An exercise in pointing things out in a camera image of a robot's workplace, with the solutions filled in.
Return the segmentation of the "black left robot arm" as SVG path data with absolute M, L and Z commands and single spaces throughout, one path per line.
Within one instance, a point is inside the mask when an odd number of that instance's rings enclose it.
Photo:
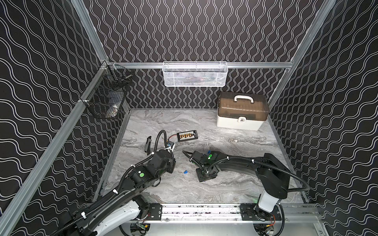
M 115 189 L 79 211 L 53 235 L 105 236 L 128 221 L 146 219 L 150 204 L 141 192 L 152 187 L 164 173 L 173 173 L 175 163 L 167 141 L 162 149 L 154 146 L 149 157 L 126 170 Z

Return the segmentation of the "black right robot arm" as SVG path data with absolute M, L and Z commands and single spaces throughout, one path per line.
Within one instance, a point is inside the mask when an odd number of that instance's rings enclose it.
M 235 172 L 256 176 L 264 188 L 257 203 L 246 214 L 260 221 L 275 217 L 276 204 L 286 199 L 290 192 L 303 192 L 310 189 L 309 184 L 291 172 L 274 155 L 265 153 L 262 157 L 243 157 L 210 151 L 183 151 L 190 162 L 197 166 L 199 182 L 215 179 L 219 172 Z

